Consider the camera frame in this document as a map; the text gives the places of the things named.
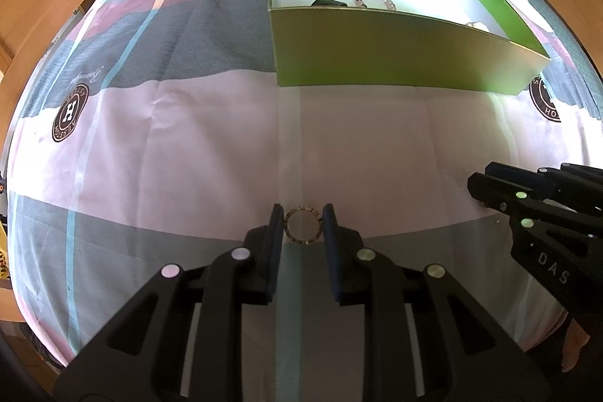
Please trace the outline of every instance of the round logo patch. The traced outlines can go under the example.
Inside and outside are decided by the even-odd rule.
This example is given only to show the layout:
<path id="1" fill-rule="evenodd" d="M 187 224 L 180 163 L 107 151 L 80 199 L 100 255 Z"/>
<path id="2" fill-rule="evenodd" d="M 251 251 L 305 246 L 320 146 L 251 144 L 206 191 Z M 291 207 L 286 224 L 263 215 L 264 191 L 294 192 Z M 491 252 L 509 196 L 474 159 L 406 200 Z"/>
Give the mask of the round logo patch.
<path id="1" fill-rule="evenodd" d="M 52 139 L 62 142 L 73 133 L 77 120 L 80 117 L 90 90 L 86 84 L 78 84 L 65 98 L 58 114 L 52 123 Z"/>
<path id="2" fill-rule="evenodd" d="M 562 120 L 559 117 L 559 113 L 557 113 L 557 108 L 551 102 L 549 91 L 546 90 L 545 83 L 540 76 L 537 76 L 530 83 L 530 97 L 542 116 L 551 122 L 561 123 Z"/>

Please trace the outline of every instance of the yellow bag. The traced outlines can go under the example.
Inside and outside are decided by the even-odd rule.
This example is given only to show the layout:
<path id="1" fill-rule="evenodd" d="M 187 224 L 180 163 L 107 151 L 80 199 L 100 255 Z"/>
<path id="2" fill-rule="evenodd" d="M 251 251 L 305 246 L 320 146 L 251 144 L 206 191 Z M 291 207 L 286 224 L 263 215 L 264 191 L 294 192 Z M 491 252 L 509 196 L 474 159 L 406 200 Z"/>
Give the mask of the yellow bag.
<path id="1" fill-rule="evenodd" d="M 8 278 L 8 239 L 4 227 L 0 225 L 0 279 Z"/>

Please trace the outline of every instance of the open box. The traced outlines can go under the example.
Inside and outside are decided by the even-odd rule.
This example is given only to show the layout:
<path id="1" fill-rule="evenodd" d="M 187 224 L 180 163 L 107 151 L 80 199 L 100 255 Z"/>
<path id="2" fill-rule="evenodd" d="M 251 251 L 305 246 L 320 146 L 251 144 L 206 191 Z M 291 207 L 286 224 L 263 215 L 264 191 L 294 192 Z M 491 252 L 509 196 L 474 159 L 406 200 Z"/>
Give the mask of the open box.
<path id="1" fill-rule="evenodd" d="M 548 55 L 506 0 L 269 0 L 281 86 L 394 84 L 518 94 Z M 483 23 L 489 32 L 466 26 Z"/>

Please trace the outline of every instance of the bed sheet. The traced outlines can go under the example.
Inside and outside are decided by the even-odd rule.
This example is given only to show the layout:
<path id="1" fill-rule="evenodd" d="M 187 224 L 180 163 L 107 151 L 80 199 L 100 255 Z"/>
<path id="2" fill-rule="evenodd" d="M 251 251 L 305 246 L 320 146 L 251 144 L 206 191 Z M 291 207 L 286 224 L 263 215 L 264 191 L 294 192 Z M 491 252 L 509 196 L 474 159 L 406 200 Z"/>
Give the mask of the bed sheet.
<path id="1" fill-rule="evenodd" d="M 11 275 L 32 330 L 67 364 L 163 264 L 210 263 L 275 202 L 334 203 L 367 245 L 401 266 L 443 264 L 533 346 L 563 309 L 466 179 L 490 161 L 603 167 L 603 135 L 592 91 L 566 91 L 588 85 L 550 13 L 509 1 L 552 58 L 517 97 L 279 88 L 267 0 L 97 0 L 11 144 Z M 275 302 L 243 310 L 245 400 L 359 400 L 363 322 L 332 301 L 323 244 L 285 242 Z"/>

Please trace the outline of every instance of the silver rivet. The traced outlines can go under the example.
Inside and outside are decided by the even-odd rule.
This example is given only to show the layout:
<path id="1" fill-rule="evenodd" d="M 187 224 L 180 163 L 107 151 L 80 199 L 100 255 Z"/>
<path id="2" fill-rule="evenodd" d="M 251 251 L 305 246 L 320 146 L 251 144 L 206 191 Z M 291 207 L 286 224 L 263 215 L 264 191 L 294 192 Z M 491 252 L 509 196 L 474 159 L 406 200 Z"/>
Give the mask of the silver rivet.
<path id="1" fill-rule="evenodd" d="M 446 274 L 446 270 L 440 264 L 430 264 L 427 267 L 427 274 L 432 278 L 441 278 Z"/>
<path id="2" fill-rule="evenodd" d="M 376 255 L 377 254 L 375 254 L 375 251 L 366 247 L 358 249 L 356 253 L 356 257 L 361 261 L 372 261 L 375 259 Z"/>
<path id="3" fill-rule="evenodd" d="M 180 266 L 177 264 L 166 264 L 161 268 L 161 276 L 164 278 L 176 278 L 180 274 Z"/>
<path id="4" fill-rule="evenodd" d="M 251 256 L 251 251 L 246 247 L 237 247 L 236 249 L 232 250 L 230 255 L 233 259 L 236 259 L 237 261 L 244 261 L 249 256 Z"/>

